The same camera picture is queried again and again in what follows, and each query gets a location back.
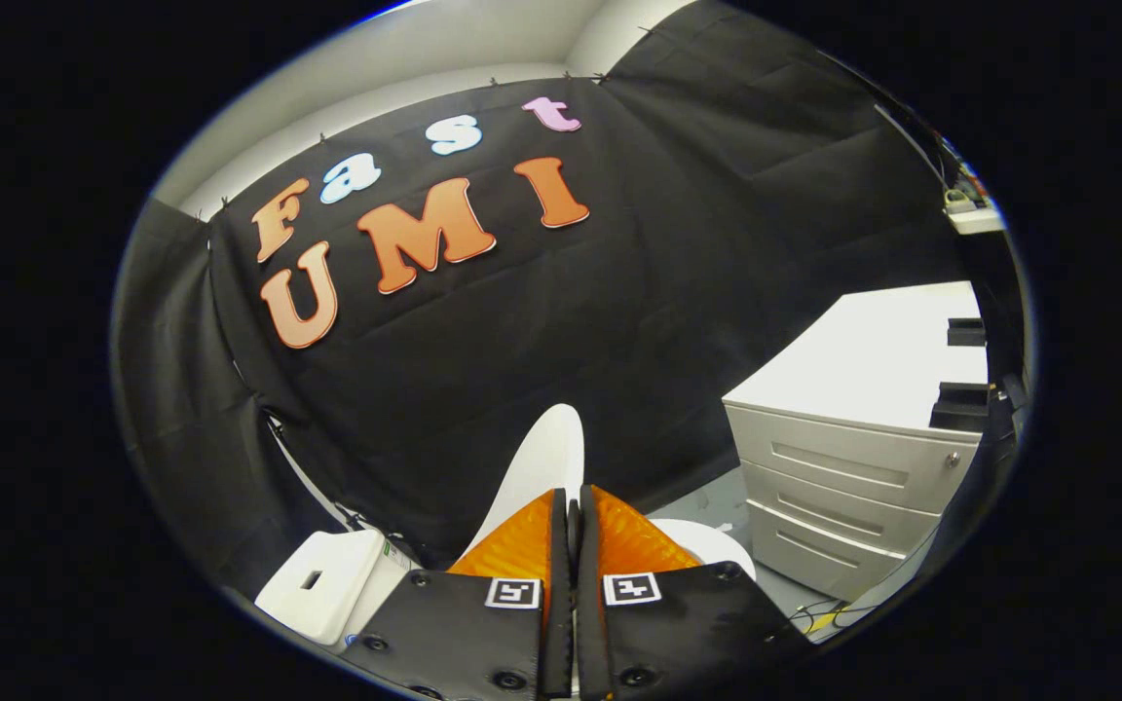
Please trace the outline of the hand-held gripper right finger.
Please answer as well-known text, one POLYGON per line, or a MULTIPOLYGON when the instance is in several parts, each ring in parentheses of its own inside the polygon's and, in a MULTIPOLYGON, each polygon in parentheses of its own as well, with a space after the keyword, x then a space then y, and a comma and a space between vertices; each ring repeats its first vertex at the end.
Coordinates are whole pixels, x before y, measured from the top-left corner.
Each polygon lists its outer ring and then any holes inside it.
POLYGON ((580 488, 583 700, 760 700, 813 644, 736 562, 699 563, 620 498, 580 488))

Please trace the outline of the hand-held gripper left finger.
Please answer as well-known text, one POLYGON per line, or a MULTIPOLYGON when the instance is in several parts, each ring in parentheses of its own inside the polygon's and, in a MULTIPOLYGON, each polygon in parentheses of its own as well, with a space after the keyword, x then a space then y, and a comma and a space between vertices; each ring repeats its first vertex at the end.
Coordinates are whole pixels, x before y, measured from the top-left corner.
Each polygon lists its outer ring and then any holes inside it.
POLYGON ((569 697, 573 581, 565 492, 521 507, 447 570, 411 570, 340 657, 402 695, 569 697))

